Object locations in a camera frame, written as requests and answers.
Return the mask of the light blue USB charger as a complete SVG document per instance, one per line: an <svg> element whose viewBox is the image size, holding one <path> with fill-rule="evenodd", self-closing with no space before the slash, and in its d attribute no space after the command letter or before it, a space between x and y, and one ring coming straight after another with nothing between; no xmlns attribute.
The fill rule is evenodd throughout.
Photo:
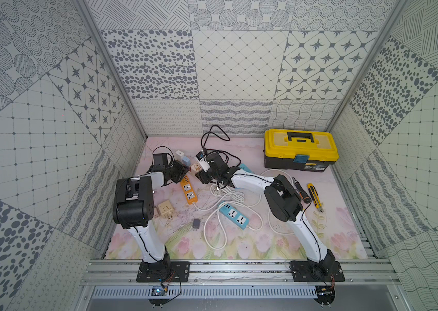
<svg viewBox="0 0 438 311"><path fill-rule="evenodd" d="M184 165L186 165L186 166L188 166L188 167L190 167L192 164L191 164L191 160L188 158L188 157L186 157L186 156L183 156L182 158L181 158L181 162L184 164Z"/></svg>

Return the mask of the white USB charger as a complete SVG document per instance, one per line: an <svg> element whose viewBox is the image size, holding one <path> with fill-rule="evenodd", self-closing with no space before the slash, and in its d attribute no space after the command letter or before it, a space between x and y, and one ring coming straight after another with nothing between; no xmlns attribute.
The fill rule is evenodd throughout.
<svg viewBox="0 0 438 311"><path fill-rule="evenodd" d="M176 150L176 152L175 152L175 156L176 156L176 158L177 158L178 160L181 160L182 157L185 156L185 154L184 154L181 150Z"/></svg>

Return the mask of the pink deer cube socket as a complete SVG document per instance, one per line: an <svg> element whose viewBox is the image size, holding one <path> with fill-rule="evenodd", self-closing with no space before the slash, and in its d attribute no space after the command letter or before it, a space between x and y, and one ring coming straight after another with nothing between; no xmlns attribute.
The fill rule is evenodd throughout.
<svg viewBox="0 0 438 311"><path fill-rule="evenodd" d="M197 173L202 171L202 166L198 162L195 162L191 165L190 169L193 173Z"/></svg>

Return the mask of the orange power strip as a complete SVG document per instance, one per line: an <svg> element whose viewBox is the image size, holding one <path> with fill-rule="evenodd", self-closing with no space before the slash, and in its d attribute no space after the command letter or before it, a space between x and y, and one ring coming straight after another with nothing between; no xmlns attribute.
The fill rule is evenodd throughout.
<svg viewBox="0 0 438 311"><path fill-rule="evenodd" d="M183 190L187 203L189 205L195 204L198 201L198 197L192 187L189 177L185 175L179 184Z"/></svg>

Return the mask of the blue power strip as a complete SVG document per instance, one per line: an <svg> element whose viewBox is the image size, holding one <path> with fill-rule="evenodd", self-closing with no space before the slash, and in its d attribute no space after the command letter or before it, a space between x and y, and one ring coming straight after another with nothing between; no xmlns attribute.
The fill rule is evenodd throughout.
<svg viewBox="0 0 438 311"><path fill-rule="evenodd" d="M249 224L247 216L240 213L230 204L225 204L220 207L219 212L236 224L240 229L245 230Z"/></svg>

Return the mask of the dark grey plug adapter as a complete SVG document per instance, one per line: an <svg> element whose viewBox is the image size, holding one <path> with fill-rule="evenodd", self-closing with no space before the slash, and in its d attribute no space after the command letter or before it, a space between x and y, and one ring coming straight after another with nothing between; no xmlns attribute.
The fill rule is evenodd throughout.
<svg viewBox="0 0 438 311"><path fill-rule="evenodd" d="M193 220L193 223L192 223L192 228L195 229L195 230L198 230L200 228L200 225L201 225L201 220L195 218Z"/></svg>

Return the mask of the teal power strip base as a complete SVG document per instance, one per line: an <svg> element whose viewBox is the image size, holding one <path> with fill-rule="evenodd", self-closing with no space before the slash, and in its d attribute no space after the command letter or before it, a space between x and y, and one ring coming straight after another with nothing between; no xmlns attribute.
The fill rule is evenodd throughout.
<svg viewBox="0 0 438 311"><path fill-rule="evenodd" d="M245 164L240 164L239 166L238 166L241 170L243 170L243 171L245 171L245 172L247 172L248 174L253 174L253 171L252 170L250 170Z"/></svg>

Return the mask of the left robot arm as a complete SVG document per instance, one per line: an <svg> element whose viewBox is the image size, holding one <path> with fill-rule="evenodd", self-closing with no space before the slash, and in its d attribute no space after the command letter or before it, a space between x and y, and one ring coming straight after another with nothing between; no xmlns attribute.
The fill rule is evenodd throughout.
<svg viewBox="0 0 438 311"><path fill-rule="evenodd" d="M136 239L146 264L169 261L166 247L160 241L153 224L154 191L170 183L180 183L189 167L169 154L155 154L152 165L144 174L123 178L115 185L113 220Z"/></svg>

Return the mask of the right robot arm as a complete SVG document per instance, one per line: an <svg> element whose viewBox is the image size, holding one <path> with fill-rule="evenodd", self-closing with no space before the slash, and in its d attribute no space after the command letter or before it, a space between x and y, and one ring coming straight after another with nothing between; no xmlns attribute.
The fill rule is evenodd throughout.
<svg viewBox="0 0 438 311"><path fill-rule="evenodd" d="M208 154L199 152L196 158L202 167L196 176L203 184L215 182L219 187L263 193L273 216L291 226L306 252L311 268L328 274L334 267L334 254L310 226L302 204L303 199L285 176L260 176L240 167L230 167L217 151Z"/></svg>

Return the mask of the yellow black toolbox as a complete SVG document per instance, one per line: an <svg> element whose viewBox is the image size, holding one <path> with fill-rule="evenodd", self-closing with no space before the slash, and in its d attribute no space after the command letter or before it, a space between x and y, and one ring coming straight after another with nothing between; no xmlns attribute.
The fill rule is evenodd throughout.
<svg viewBox="0 0 438 311"><path fill-rule="evenodd" d="M269 129L264 134L264 167L324 172L339 159L331 133Z"/></svg>

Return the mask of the black red screwdriver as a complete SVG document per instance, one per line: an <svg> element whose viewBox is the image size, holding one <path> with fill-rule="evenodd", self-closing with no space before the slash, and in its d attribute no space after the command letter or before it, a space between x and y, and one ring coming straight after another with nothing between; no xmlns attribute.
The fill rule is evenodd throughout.
<svg viewBox="0 0 438 311"><path fill-rule="evenodd" d="M305 203L305 204L311 204L312 202L312 198L309 196L309 194L302 188L301 184L299 183L298 180L296 180L295 178L292 178L293 184L296 188L296 190L298 191L298 193L300 194L301 200Z"/></svg>

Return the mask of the yellow utility knife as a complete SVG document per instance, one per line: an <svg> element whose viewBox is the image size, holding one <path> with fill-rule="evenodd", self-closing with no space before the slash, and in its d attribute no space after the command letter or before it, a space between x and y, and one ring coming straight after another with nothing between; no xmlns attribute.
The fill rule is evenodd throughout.
<svg viewBox="0 0 438 311"><path fill-rule="evenodd" d="M312 183L309 183L307 186L315 208L318 210L318 212L323 213L324 210L322 208L322 202L320 200L317 189Z"/></svg>

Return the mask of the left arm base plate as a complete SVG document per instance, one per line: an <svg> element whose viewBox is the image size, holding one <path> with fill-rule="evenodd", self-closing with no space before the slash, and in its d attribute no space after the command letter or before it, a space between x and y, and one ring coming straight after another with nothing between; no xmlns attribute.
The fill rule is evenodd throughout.
<svg viewBox="0 0 438 311"><path fill-rule="evenodd" d="M141 262L138 269L137 282L165 282L171 275L172 281L188 282L190 262L172 261L169 263L145 263Z"/></svg>

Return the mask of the aluminium rail frame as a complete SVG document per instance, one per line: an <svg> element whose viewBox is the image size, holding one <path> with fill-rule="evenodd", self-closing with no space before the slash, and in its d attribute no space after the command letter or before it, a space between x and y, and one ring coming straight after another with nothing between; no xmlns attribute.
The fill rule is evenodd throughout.
<svg viewBox="0 0 438 311"><path fill-rule="evenodd" d="M345 281L338 285L399 285L387 259L340 259ZM138 260L92 260L81 285L132 285ZM186 285L281 285L293 282L288 260L191 260Z"/></svg>

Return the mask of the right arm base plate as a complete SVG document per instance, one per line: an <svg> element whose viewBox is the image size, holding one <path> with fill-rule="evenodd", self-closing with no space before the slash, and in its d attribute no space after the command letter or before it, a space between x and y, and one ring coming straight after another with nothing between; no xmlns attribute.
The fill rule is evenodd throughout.
<svg viewBox="0 0 438 311"><path fill-rule="evenodd" d="M289 269L294 282L345 282L343 268L338 261L327 268L310 260L289 262Z"/></svg>

